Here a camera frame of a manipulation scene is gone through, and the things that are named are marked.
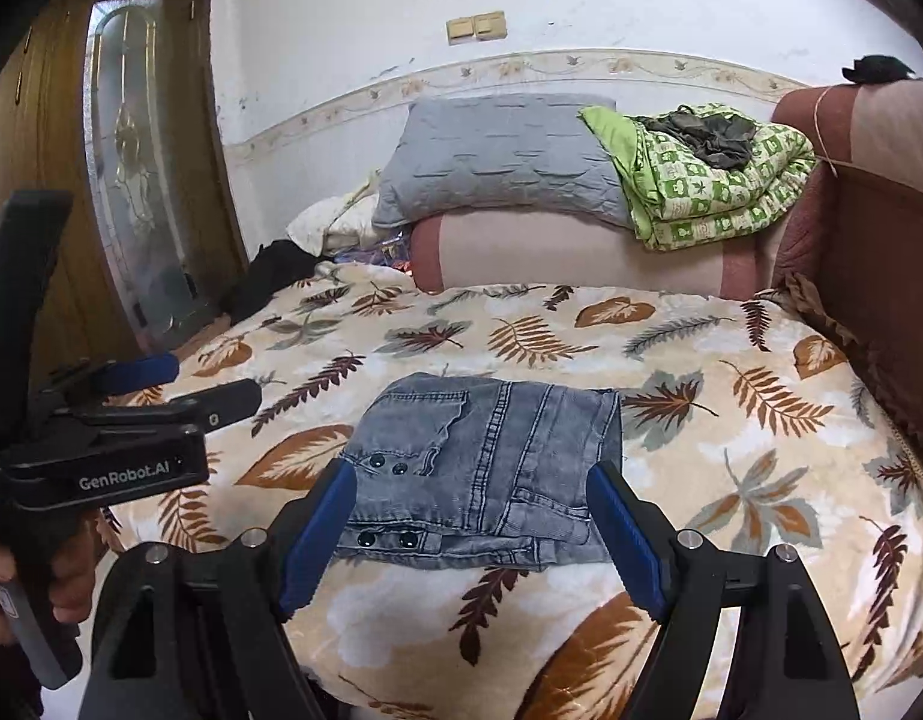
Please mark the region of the person's left hand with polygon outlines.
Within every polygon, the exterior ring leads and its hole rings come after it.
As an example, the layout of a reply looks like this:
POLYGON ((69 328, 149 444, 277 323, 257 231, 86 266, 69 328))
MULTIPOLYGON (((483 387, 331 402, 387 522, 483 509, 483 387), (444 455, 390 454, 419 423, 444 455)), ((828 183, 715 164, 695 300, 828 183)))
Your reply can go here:
MULTIPOLYGON (((52 602, 53 614, 59 622, 74 624, 86 621, 92 609, 92 593, 95 585, 98 541, 97 514, 87 512, 79 519, 79 530, 66 539, 52 557, 52 583, 48 598, 52 602)), ((0 544, 0 583, 16 578, 17 567, 13 553, 0 544)), ((0 644, 16 642, 9 619, 0 605, 0 644)))

